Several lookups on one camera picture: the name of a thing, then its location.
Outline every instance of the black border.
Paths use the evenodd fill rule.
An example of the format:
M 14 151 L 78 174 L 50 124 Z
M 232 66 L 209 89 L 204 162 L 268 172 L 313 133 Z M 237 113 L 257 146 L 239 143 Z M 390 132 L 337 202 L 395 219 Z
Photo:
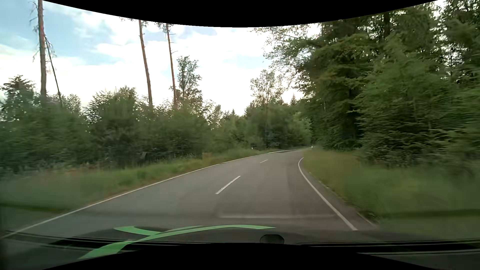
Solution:
M 179 25 L 262 27 L 313 24 L 378 14 L 431 1 L 72 1 L 48 2 L 114 16 Z

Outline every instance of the asphalt road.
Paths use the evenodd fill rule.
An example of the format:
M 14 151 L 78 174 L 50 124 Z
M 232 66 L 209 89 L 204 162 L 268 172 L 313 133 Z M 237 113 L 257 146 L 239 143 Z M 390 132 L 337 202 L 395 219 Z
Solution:
M 263 154 L 211 166 L 23 233 L 66 238 L 119 226 L 172 229 L 225 224 L 282 226 L 293 230 L 374 229 L 310 176 L 302 167 L 304 151 L 309 149 Z M 6 252 L 13 255 L 26 248 L 31 246 L 7 241 Z

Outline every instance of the cloud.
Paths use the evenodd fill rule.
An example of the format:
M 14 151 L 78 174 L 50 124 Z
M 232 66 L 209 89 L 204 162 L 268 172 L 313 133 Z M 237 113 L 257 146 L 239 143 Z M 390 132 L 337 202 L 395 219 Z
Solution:
M 45 3 L 50 12 L 68 15 L 74 21 L 76 31 L 82 35 L 79 42 L 90 44 L 92 40 L 99 41 L 92 44 L 90 50 L 99 58 L 109 59 L 93 63 L 82 58 L 80 53 L 78 57 L 64 57 L 57 53 L 59 56 L 53 62 L 63 94 L 77 94 L 83 105 L 100 90 L 113 90 L 124 85 L 136 87 L 139 95 L 147 95 L 138 22 L 122 22 L 112 15 Z M 163 99 L 172 98 L 168 43 L 165 34 L 153 24 L 145 27 L 143 32 L 153 101 L 160 104 Z M 197 73 L 202 77 L 199 86 L 204 100 L 213 100 L 222 106 L 222 110 L 235 109 L 237 113 L 242 113 L 252 100 L 250 79 L 266 68 L 266 65 L 260 64 L 265 36 L 251 33 L 250 28 L 236 28 L 232 32 L 230 27 L 188 25 L 174 25 L 171 33 L 174 66 L 179 56 L 190 55 L 191 59 L 198 60 Z M 0 44 L 0 83 L 23 74 L 39 85 L 38 58 L 32 62 L 34 49 Z M 52 74 L 47 75 L 47 90 L 51 94 L 56 92 Z M 290 100 L 291 95 L 286 93 L 284 100 Z

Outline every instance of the tall bare tree trunk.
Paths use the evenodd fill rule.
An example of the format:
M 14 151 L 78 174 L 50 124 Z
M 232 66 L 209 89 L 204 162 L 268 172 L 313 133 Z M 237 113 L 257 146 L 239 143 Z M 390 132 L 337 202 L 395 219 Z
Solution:
M 170 30 L 167 26 L 167 38 L 168 38 L 168 51 L 170 52 L 170 67 L 172 70 L 172 85 L 173 85 L 173 108 L 176 109 L 178 107 L 178 98 L 177 98 L 177 89 L 175 88 L 175 75 L 173 73 L 173 59 L 172 59 L 172 48 L 170 46 Z
M 47 67 L 45 61 L 45 30 L 43 28 L 43 1 L 38 0 L 38 42 L 40 44 L 40 97 L 47 100 Z
M 142 45 L 142 54 L 144 56 L 144 64 L 145 64 L 145 74 L 147 76 L 148 105 L 150 106 L 150 108 L 153 108 L 152 87 L 150 86 L 150 74 L 148 74 L 147 57 L 145 55 L 145 44 L 144 44 L 144 34 L 142 31 L 142 20 L 138 20 L 138 27 L 140 28 L 140 44 Z
M 63 102 L 61 100 L 61 93 L 60 93 L 59 83 L 57 81 L 57 75 L 55 74 L 55 68 L 53 67 L 52 55 L 50 53 L 50 45 L 48 44 L 47 38 L 45 38 L 45 41 L 47 42 L 48 58 L 50 58 L 50 64 L 52 65 L 53 76 L 55 77 L 55 83 L 57 84 L 57 93 L 59 95 L 60 108 L 62 108 L 63 107 Z

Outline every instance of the green decal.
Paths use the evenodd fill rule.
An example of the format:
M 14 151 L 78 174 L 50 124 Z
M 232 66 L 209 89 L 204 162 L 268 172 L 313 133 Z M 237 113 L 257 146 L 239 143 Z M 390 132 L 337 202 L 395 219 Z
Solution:
M 177 229 L 173 229 L 173 230 L 169 230 L 169 231 L 165 231 L 165 232 L 155 232 L 155 231 L 149 231 L 149 230 L 142 230 L 142 229 L 137 229 L 133 226 L 118 227 L 118 228 L 115 228 L 115 230 L 119 230 L 119 231 L 122 231 L 122 232 L 148 235 L 148 236 L 144 237 L 142 239 L 139 239 L 139 240 L 123 241 L 123 242 L 117 242 L 117 243 L 112 243 L 112 244 L 105 245 L 103 247 L 100 247 L 100 248 L 97 248 L 97 249 L 94 249 L 94 250 L 88 252 L 87 254 L 80 257 L 80 259 L 94 258 L 94 257 L 98 257 L 98 256 L 105 256 L 105 255 L 112 255 L 112 254 L 116 254 L 119 251 L 121 251 L 122 248 L 124 248 L 128 244 L 137 243 L 137 242 L 141 242 L 141 241 L 153 240 L 153 239 L 172 236 L 172 235 L 184 234 L 184 233 L 194 233 L 194 232 L 209 231 L 209 230 L 222 229 L 222 228 L 244 228 L 244 229 L 256 229 L 256 230 L 275 228 L 275 227 L 266 227 L 266 226 L 258 226 L 258 225 L 219 225 L 219 226 L 210 226 L 210 227 L 203 227 L 203 228 L 197 228 L 197 227 L 199 227 L 199 226 L 177 228 Z
M 184 229 L 195 228 L 195 227 L 200 227 L 200 226 L 182 227 L 182 228 L 168 230 L 167 232 L 184 230 Z M 135 233 L 135 234 L 141 234 L 141 235 L 155 235 L 155 234 L 159 234 L 159 233 L 164 233 L 164 232 L 156 232 L 156 231 L 138 229 L 138 228 L 135 228 L 134 226 L 117 227 L 117 228 L 114 228 L 114 229 L 117 230 L 117 231 L 122 231 L 122 232 L 126 232 L 126 233 Z

